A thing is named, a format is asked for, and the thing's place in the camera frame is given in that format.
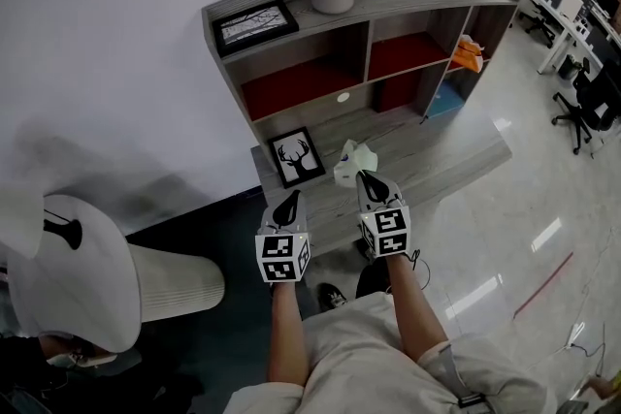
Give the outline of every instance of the tile floor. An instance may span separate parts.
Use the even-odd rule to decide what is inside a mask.
[[[425,293],[449,335],[489,335],[565,399],[600,358],[586,359],[577,349],[556,353],[573,323],[585,323],[576,343],[592,351],[605,322],[604,373],[621,368],[621,145],[611,140],[594,158],[592,143],[572,154],[572,129],[550,123],[563,113],[552,95],[562,91],[573,99],[572,87],[537,73],[545,52],[519,24],[508,30],[473,99],[489,112],[513,157],[434,212],[416,215],[412,232],[431,268]],[[350,248],[315,258],[308,284],[329,281],[353,298],[362,264]],[[417,271],[426,281],[426,268]]]

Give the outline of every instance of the red surface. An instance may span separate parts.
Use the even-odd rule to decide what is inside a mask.
[[[490,60],[490,56],[487,55],[487,53],[485,53],[485,50],[483,51],[483,62]],[[457,64],[454,61],[450,61],[450,64],[448,65],[448,69],[446,71],[451,71],[453,69],[458,69],[458,68],[463,68],[463,66],[461,64]]]
[[[559,266],[552,274],[549,275],[549,277],[543,282],[543,284],[537,289],[537,291],[531,295],[531,297],[529,297],[529,299],[527,301],[525,301],[524,303],[522,303],[519,308],[513,313],[513,319],[515,319],[515,316],[517,316],[520,312],[522,312],[522,310],[524,310],[524,308],[533,301],[533,299],[539,295],[539,293],[541,293],[541,290],[543,290],[550,281],[552,281],[552,279],[554,279],[554,276],[556,276],[559,271],[563,268],[563,266],[568,263],[570,261],[570,259],[573,257],[573,252],[570,253],[570,255],[568,255],[565,259],[565,261],[563,261],[561,263],[561,266]]]
[[[436,41],[424,32],[375,42],[371,47],[369,80],[388,77],[448,57]]]
[[[416,96],[419,71],[411,71],[384,81],[375,83],[373,109],[377,112],[389,111],[409,104]]]
[[[253,121],[360,83],[333,57],[314,59],[242,86]]]

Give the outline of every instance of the framed tree branch picture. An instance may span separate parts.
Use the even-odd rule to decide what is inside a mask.
[[[300,29],[282,0],[223,17],[214,21],[212,27],[221,57]]]
[[[275,137],[269,140],[268,145],[278,168],[282,186],[285,188],[324,175],[326,172],[306,128]]]

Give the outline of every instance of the marker cube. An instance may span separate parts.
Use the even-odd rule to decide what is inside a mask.
[[[266,283],[300,281],[311,259],[308,233],[257,235],[256,262]]]
[[[362,237],[376,257],[409,252],[409,207],[360,214]]]

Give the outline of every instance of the hand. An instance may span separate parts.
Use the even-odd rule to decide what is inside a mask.
[[[39,336],[39,344],[46,359],[71,354],[82,348],[82,341],[79,338],[68,340],[51,334]]]

